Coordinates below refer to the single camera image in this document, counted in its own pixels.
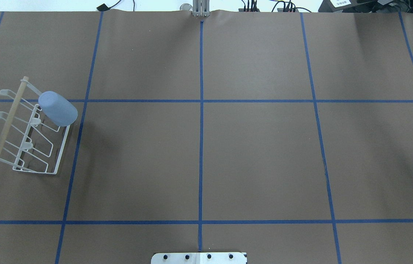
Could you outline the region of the light blue plastic cup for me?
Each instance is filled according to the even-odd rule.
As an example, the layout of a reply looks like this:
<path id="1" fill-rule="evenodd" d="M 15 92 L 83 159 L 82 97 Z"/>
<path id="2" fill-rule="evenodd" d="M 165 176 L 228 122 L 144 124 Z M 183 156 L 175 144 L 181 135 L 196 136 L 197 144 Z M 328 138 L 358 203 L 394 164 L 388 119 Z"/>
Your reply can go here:
<path id="1" fill-rule="evenodd" d="M 74 105 L 54 91 L 43 92 L 39 95 L 38 103 L 44 114 L 59 127 L 72 125 L 78 117 Z"/>

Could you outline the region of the small black device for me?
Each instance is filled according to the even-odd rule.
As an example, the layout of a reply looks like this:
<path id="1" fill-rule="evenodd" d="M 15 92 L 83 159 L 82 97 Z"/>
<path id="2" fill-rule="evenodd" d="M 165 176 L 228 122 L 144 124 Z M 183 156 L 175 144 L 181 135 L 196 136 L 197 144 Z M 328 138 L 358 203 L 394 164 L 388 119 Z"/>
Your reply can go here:
<path id="1" fill-rule="evenodd" d="M 98 7 L 96 7 L 96 9 L 97 9 L 99 12 L 104 12 L 104 11 L 110 10 L 110 8 L 109 8 L 106 4 L 101 4 L 101 5 L 99 5 Z"/>

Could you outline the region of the aluminium frame post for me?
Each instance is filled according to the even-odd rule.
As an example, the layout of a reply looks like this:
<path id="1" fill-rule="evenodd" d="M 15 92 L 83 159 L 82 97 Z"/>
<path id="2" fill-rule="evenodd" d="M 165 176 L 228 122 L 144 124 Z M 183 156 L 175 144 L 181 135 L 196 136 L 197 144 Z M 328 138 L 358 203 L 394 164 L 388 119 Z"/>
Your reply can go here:
<path id="1" fill-rule="evenodd" d="M 192 15 L 193 17 L 209 17 L 210 1 L 209 0 L 193 0 L 192 1 Z"/>

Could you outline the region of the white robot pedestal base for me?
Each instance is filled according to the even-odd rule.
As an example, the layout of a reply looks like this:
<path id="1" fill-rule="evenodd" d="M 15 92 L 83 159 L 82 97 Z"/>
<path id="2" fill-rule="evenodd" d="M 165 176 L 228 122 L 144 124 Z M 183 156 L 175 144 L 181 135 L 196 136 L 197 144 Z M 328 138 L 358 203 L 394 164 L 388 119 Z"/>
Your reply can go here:
<path id="1" fill-rule="evenodd" d="M 247 264 L 242 252 L 156 253 L 151 264 Z"/>

